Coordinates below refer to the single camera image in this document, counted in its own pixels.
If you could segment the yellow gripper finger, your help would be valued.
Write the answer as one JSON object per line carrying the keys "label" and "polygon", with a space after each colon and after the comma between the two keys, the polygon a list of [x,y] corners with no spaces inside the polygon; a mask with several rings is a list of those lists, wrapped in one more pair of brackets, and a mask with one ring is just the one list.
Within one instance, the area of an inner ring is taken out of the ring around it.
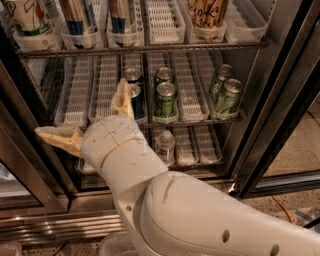
{"label": "yellow gripper finger", "polygon": [[131,104],[129,83],[125,78],[121,78],[118,83],[116,93],[111,100],[112,113],[119,116],[129,117],[134,120],[134,111]]}
{"label": "yellow gripper finger", "polygon": [[73,156],[82,157],[83,132],[75,126],[37,127],[34,132],[47,144],[63,149]]}

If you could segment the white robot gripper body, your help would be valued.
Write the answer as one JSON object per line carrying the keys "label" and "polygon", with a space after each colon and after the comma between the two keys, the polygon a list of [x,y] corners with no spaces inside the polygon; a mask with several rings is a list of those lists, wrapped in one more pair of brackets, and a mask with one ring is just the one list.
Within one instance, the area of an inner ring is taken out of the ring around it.
{"label": "white robot gripper body", "polygon": [[82,157],[100,170],[109,153],[131,140],[146,141],[134,120],[117,115],[102,118],[85,132],[81,145]]}

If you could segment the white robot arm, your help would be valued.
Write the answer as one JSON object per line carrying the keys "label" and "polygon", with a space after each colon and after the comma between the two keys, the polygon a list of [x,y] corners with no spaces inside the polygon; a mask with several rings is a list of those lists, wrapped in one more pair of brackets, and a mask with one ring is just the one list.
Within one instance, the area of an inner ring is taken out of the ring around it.
{"label": "white robot arm", "polygon": [[95,168],[140,256],[320,256],[320,234],[169,170],[134,119],[126,81],[115,97],[115,114],[85,131],[66,125],[35,132]]}

